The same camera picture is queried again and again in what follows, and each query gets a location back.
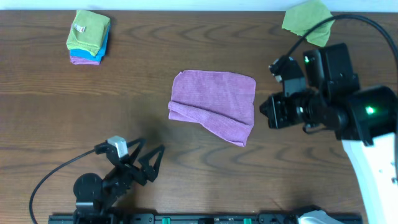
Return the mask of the purple microfiber cloth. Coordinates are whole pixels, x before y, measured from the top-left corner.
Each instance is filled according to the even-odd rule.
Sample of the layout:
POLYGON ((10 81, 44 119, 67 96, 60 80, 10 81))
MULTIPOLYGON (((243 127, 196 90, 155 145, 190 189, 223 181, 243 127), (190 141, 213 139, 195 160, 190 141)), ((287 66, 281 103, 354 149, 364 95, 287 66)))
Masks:
POLYGON ((184 70, 175 78, 169 119, 198 123, 244 147, 254 127, 255 79, 231 72, 184 70))

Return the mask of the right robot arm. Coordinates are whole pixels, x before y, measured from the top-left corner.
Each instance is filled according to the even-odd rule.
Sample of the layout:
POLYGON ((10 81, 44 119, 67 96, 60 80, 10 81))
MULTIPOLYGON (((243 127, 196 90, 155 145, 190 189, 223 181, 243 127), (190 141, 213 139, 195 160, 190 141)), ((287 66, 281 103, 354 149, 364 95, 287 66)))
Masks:
POLYGON ((362 89, 345 44, 282 56, 270 65, 283 90, 260 106, 272 129, 333 131, 356 173, 369 223, 397 222, 397 96, 362 89))

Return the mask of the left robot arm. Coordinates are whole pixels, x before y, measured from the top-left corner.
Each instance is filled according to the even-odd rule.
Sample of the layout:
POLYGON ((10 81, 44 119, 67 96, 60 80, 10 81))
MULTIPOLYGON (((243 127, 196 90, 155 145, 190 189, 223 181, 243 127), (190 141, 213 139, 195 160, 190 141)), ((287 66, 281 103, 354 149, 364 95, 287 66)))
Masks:
POLYGON ((136 182, 146 185, 158 176, 165 147, 160 145, 138 157, 145 139, 126 142, 113 136, 95 146, 96 154, 106 154, 114 168, 105 178, 94 173, 80 176, 74 186, 76 210, 73 223, 130 223, 131 216, 113 207, 113 204, 136 182))

